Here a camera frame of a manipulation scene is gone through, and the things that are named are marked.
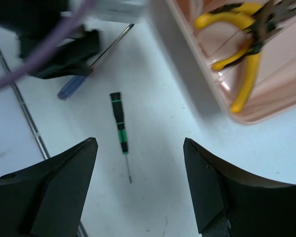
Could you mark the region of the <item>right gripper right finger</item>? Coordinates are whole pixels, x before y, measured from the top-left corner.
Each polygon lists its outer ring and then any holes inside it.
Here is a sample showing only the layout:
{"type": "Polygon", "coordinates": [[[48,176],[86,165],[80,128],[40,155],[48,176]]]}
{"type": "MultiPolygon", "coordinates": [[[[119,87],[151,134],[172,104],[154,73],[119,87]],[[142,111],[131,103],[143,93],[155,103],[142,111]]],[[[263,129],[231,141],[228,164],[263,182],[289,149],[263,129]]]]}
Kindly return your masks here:
{"type": "Polygon", "coordinates": [[[247,172],[190,138],[183,150],[199,234],[296,237],[296,185],[247,172]]]}

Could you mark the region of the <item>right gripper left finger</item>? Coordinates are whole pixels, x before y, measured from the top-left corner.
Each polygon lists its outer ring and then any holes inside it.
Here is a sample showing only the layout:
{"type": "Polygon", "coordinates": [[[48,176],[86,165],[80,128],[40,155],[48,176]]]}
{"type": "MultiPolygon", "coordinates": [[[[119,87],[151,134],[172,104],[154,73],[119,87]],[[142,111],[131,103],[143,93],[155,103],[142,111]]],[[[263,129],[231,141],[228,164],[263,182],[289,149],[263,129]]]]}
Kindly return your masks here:
{"type": "Polygon", "coordinates": [[[0,237],[76,236],[97,150],[90,137],[0,177],[0,237]]]}

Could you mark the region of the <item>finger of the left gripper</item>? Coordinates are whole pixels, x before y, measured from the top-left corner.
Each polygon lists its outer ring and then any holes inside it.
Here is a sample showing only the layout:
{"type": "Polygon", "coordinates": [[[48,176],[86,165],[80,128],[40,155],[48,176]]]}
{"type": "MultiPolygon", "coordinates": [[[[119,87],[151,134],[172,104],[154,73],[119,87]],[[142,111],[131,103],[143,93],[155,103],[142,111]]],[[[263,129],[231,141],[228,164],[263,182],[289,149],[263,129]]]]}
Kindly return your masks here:
{"type": "Polygon", "coordinates": [[[91,70],[87,61],[100,52],[100,31],[88,31],[81,25],[58,48],[49,61],[29,75],[39,79],[89,75],[91,70]]]}

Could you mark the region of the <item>long blue-handled screwdriver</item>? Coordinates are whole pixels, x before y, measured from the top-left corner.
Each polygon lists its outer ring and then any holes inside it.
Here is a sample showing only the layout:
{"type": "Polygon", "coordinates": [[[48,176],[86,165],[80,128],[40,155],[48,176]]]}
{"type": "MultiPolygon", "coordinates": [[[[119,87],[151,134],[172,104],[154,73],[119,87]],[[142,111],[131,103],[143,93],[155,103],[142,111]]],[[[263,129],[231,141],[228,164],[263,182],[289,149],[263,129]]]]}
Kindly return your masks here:
{"type": "Polygon", "coordinates": [[[112,42],[112,44],[100,54],[100,56],[90,65],[91,73],[87,76],[74,76],[72,77],[57,93],[60,100],[69,99],[86,81],[86,79],[93,73],[95,65],[98,64],[114,47],[129,33],[135,24],[129,24],[124,31],[112,42]]]}

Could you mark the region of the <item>black green precision screwdriver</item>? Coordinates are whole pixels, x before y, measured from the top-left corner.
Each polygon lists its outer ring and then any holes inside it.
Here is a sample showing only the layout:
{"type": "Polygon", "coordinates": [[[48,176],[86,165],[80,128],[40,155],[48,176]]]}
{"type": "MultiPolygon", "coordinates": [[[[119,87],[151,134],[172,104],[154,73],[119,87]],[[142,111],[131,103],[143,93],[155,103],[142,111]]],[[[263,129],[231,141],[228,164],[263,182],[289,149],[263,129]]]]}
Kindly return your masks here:
{"type": "Polygon", "coordinates": [[[128,159],[128,154],[129,154],[128,136],[127,136],[126,127],[125,127],[122,96],[120,92],[114,92],[110,94],[110,98],[111,98],[113,115],[114,115],[116,126],[117,126],[119,142],[121,145],[122,153],[125,155],[129,183],[132,184],[132,177],[131,177],[130,165],[129,165],[129,159],[128,159]]]}

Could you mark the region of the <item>yellow needle-nose pliers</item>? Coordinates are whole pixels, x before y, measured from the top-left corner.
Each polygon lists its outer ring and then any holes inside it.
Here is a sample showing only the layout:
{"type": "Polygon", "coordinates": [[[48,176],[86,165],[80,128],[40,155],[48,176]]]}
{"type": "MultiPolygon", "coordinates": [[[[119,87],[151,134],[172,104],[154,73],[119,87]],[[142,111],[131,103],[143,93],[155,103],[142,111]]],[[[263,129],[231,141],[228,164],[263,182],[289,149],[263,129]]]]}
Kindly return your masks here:
{"type": "Polygon", "coordinates": [[[212,70],[221,71],[226,67],[245,61],[244,79],[237,96],[230,105],[230,110],[234,114],[242,111],[252,93],[259,72],[262,48],[262,42],[255,42],[250,38],[238,52],[212,65],[212,70]]]}

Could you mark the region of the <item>yellow cutting pliers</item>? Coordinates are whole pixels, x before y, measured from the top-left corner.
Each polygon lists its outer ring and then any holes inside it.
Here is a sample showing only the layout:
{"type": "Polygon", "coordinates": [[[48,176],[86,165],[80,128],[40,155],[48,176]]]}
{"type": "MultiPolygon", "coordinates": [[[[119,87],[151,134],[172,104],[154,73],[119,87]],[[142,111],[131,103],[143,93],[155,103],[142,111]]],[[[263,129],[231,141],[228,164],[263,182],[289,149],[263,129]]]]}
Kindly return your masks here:
{"type": "Polygon", "coordinates": [[[291,14],[289,0],[274,3],[273,0],[261,4],[256,2],[240,2],[222,5],[198,16],[194,25],[204,29],[217,22],[227,22],[244,32],[256,31],[266,27],[267,22],[291,14]]]}

